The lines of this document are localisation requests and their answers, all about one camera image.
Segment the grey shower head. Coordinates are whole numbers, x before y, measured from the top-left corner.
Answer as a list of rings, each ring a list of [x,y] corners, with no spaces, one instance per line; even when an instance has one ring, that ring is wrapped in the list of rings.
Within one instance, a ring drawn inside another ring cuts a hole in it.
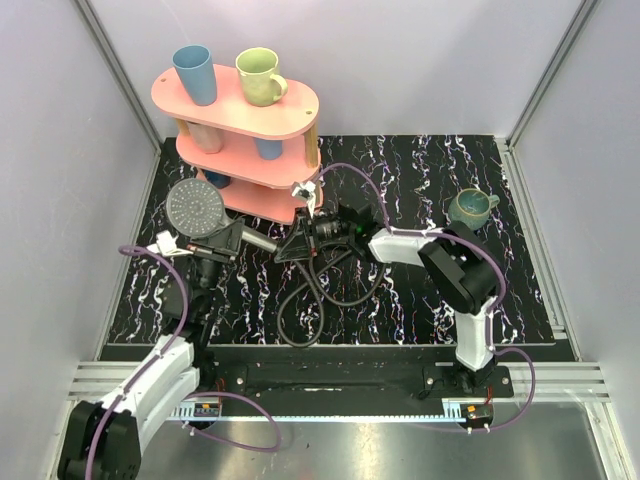
[[[196,178],[174,185],[167,196],[165,207],[169,223],[187,239],[187,243],[191,239],[207,238],[233,220],[243,220],[230,218],[219,190],[211,183]],[[277,247],[275,240],[246,226],[245,222],[243,242],[268,253],[275,253]]]

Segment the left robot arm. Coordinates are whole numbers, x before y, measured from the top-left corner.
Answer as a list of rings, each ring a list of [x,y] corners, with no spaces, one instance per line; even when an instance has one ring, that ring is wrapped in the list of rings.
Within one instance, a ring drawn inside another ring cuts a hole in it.
[[[222,263],[240,250],[244,223],[226,220],[207,235],[192,234],[178,246],[168,231],[147,247],[123,245],[125,256],[149,256],[167,268],[176,291],[175,315],[151,352],[111,392],[72,409],[57,466],[60,479],[134,479],[142,456],[159,428],[189,394],[203,396],[215,386],[206,364],[211,324],[211,287]]]

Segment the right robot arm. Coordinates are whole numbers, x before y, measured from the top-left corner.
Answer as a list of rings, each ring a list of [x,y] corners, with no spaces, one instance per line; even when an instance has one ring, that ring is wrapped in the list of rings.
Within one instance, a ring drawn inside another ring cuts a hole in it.
[[[496,260],[464,223],[454,221],[444,229],[386,229],[370,208],[339,206],[326,216],[297,209],[287,235],[275,247],[277,263],[290,262],[303,275],[305,288],[318,305],[342,308],[360,305],[374,294],[368,290],[356,300],[338,300],[321,285],[315,259],[327,248],[342,255],[327,263],[333,268],[351,256],[377,264],[423,267],[444,302],[454,311],[457,328],[455,364],[448,378],[466,396],[476,396],[490,386],[497,361],[493,351],[490,314],[506,293],[506,280]]]

